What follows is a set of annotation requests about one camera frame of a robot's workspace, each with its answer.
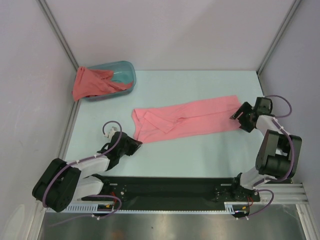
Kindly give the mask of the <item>salmon red t shirt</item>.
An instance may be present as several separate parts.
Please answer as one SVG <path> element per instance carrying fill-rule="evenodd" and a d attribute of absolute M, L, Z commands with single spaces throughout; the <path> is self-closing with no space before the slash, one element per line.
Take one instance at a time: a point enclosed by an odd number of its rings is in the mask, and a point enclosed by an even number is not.
<path fill-rule="evenodd" d="M 89 69 L 81 66 L 78 68 L 72 89 L 72 97 L 75 102 L 82 98 L 99 97 L 115 94 L 128 90 L 134 81 L 124 83 L 116 80 L 112 70 Z"/>

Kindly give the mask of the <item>aluminium corner post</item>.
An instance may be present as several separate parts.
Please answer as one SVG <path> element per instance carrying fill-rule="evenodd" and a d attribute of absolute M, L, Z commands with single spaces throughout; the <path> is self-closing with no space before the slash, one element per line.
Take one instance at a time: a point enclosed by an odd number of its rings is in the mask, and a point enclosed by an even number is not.
<path fill-rule="evenodd" d="M 59 41 L 59 44 L 62 47 L 62 50 L 66 54 L 69 62 L 71 63 L 72 67 L 76 71 L 79 68 L 79 64 L 72 52 L 72 49 L 70 48 L 54 14 L 52 13 L 50 6 L 48 5 L 46 0 L 36 0 L 39 8 L 41 9 L 44 17 L 46 18 L 49 26 L 51 27 L 54 35 L 56 36 L 57 40 Z"/>
<path fill-rule="evenodd" d="M 302 4 L 303 0 L 294 0 L 286 13 L 282 23 L 280 24 L 279 29 L 277 30 L 275 37 L 273 38 L 266 54 L 264 55 L 259 67 L 256 70 L 256 74 L 258 78 L 262 74 L 264 68 L 268 64 L 270 58 L 272 57 L 272 54 L 276 50 L 276 47 L 279 45 L 281 39 L 284 37 L 286 30 L 288 29 L 291 21 L 293 20 L 295 14 L 297 13 L 300 5 Z"/>

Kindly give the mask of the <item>left aluminium corner post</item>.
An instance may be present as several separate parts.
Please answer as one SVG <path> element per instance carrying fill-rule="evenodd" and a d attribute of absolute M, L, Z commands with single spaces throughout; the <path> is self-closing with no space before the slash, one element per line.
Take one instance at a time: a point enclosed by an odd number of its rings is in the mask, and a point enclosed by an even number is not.
<path fill-rule="evenodd" d="M 57 40 L 59 41 L 59 44 L 62 47 L 62 50 L 66 54 L 69 62 L 71 63 L 72 67 L 76 71 L 79 68 L 79 64 L 72 52 L 72 49 L 70 48 L 54 14 L 52 13 L 50 6 L 48 5 L 46 0 L 36 0 L 39 8 L 41 9 L 44 17 L 46 18 L 49 26 L 51 27 L 54 35 L 56 36 Z"/>

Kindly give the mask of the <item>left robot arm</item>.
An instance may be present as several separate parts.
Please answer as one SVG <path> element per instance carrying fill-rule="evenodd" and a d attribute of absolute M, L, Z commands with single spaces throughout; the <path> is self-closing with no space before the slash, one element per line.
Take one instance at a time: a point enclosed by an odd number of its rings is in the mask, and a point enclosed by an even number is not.
<path fill-rule="evenodd" d="M 35 184 L 32 196 L 57 213 L 85 197 L 107 199 L 111 188 L 100 174 L 113 169 L 123 156 L 132 156 L 143 144 L 119 131 L 111 131 L 107 137 L 109 142 L 84 161 L 53 159 Z"/>

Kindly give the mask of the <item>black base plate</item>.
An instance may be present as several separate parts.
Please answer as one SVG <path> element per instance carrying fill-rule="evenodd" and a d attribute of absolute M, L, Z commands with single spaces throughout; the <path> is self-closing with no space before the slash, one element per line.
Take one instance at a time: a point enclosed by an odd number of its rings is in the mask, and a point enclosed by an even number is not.
<path fill-rule="evenodd" d="M 106 201 L 116 196 L 126 208 L 209 210 L 225 202 L 257 203 L 257 192 L 232 193 L 234 178 L 197 177 L 124 177 L 102 176 L 107 181 L 97 197 L 83 197 L 84 201 Z"/>

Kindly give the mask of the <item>aluminium front rail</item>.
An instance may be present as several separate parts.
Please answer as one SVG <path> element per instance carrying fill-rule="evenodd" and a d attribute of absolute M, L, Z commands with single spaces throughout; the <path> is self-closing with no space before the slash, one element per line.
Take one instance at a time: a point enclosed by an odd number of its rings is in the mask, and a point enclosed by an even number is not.
<path fill-rule="evenodd" d="M 281 203 L 281 204 L 293 204 L 293 203 L 305 203 L 307 201 L 306 193 L 304 187 L 301 184 L 292 184 L 288 182 L 284 183 L 275 183 L 273 181 L 268 182 L 266 184 L 262 184 L 254 190 L 259 194 L 260 201 L 253 202 L 252 200 L 248 200 L 247 202 L 225 202 L 226 203 L 233 203 L 233 204 L 265 204 L 269 200 L 273 201 L 274 203 Z M 80 200 L 74 200 L 72 203 L 111 203 L 112 205 L 122 204 L 122 201 L 114 196 L 114 195 L 107 195 L 107 200 L 103 201 L 85 201 L 83 198 Z"/>

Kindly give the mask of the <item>light pink t shirt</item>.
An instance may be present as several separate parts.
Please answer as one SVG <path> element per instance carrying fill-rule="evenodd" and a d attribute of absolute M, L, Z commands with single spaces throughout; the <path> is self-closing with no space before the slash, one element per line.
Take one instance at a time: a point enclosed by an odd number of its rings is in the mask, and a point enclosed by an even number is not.
<path fill-rule="evenodd" d="M 240 108 L 237 96 L 203 99 L 158 108 L 135 108 L 134 139 L 147 143 L 237 130 L 230 117 Z"/>

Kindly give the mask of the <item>right aluminium corner post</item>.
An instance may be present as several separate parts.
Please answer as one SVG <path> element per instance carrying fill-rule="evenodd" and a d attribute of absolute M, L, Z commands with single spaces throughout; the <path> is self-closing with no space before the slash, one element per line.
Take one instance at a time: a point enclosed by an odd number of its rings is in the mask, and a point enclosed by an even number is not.
<path fill-rule="evenodd" d="M 276 50 L 276 47 L 279 45 L 281 39 L 284 37 L 286 30 L 288 29 L 291 21 L 293 20 L 295 14 L 297 13 L 300 5 L 302 4 L 303 0 L 294 0 L 286 13 L 282 23 L 280 24 L 279 29 L 277 30 L 275 37 L 273 38 L 266 54 L 264 55 L 259 67 L 256 70 L 256 74 L 258 78 L 262 74 L 264 68 L 268 64 L 270 58 L 272 57 L 272 54 Z"/>

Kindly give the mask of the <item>teal plastic bin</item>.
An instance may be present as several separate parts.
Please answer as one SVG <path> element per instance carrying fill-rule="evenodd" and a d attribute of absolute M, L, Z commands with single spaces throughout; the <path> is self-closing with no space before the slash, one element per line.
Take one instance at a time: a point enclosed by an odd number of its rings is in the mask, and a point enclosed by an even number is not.
<path fill-rule="evenodd" d="M 113 82 L 130 85 L 130 88 L 124 91 L 110 93 L 107 95 L 85 97 L 84 99 L 89 102 L 102 101 L 128 95 L 133 91 L 137 82 L 135 68 L 129 61 L 115 61 L 110 63 L 94 65 L 88 68 L 91 70 L 111 70 L 113 71 L 113 78 L 111 79 Z"/>

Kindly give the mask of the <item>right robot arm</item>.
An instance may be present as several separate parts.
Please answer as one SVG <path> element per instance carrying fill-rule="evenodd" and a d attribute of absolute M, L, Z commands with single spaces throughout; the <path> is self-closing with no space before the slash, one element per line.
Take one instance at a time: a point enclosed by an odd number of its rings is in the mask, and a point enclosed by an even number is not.
<path fill-rule="evenodd" d="M 248 133 L 257 129 L 263 135 L 255 166 L 232 180 L 230 194 L 237 201 L 242 201 L 260 185 L 270 181 L 280 183 L 296 173 L 302 138 L 285 130 L 272 110 L 269 97 L 257 97 L 254 106 L 245 102 L 230 117 L 240 123 L 240 129 Z"/>

